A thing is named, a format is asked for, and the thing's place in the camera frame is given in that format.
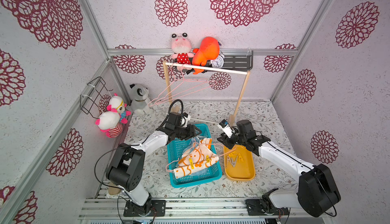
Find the blue spotted towel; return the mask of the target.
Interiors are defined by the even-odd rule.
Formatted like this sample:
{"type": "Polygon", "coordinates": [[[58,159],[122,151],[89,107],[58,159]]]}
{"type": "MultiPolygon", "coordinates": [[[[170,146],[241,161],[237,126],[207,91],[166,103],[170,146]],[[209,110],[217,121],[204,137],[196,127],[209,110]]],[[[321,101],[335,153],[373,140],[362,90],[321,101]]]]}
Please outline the blue spotted towel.
{"type": "Polygon", "coordinates": [[[199,150],[202,144],[203,138],[195,137],[190,139],[189,145],[185,148],[182,153],[182,157],[189,156],[192,153],[195,153],[195,150],[199,150]]]}

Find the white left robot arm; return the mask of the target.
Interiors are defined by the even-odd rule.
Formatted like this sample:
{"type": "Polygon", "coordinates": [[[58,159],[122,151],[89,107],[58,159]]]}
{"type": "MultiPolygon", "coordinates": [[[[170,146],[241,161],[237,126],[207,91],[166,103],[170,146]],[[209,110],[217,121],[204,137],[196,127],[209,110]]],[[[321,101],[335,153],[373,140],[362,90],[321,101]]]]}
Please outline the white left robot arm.
{"type": "Polygon", "coordinates": [[[106,170],[106,178],[124,190],[130,200],[144,206],[150,193],[140,183],[145,159],[173,140],[189,140],[202,133],[195,125],[188,123],[188,114],[171,112],[161,125],[137,145],[120,145],[106,170]]]}

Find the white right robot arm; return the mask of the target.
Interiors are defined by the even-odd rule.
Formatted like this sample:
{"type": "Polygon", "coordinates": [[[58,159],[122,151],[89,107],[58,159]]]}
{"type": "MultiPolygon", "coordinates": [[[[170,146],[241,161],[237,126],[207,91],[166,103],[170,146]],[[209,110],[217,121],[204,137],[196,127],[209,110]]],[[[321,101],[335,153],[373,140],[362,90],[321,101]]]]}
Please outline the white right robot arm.
{"type": "Polygon", "coordinates": [[[320,217],[340,202],[340,192],[326,165],[314,165],[281,149],[270,138],[256,131],[249,120],[241,120],[231,127],[224,119],[218,127],[223,131],[218,141],[225,147],[243,146],[275,164],[298,184],[296,189],[275,188],[259,199],[247,200],[249,215],[272,215],[279,209],[299,208],[312,217],[320,217]]]}

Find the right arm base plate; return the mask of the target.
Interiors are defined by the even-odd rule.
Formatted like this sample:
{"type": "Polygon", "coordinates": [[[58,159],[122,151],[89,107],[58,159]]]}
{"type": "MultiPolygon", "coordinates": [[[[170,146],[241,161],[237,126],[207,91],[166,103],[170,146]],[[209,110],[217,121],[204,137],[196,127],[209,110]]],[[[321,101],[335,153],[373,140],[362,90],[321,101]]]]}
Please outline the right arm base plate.
{"type": "Polygon", "coordinates": [[[264,199],[247,199],[245,204],[249,216],[283,216],[289,214],[288,208],[276,208],[272,203],[264,199]]]}

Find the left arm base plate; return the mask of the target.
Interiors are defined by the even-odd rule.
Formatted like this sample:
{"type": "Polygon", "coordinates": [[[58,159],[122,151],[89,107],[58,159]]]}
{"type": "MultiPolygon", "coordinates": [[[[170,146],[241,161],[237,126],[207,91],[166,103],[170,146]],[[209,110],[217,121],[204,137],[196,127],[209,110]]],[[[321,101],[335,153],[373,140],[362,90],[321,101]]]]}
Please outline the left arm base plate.
{"type": "Polygon", "coordinates": [[[143,206],[127,201],[124,217],[162,217],[165,216],[166,200],[148,199],[143,206]]]}

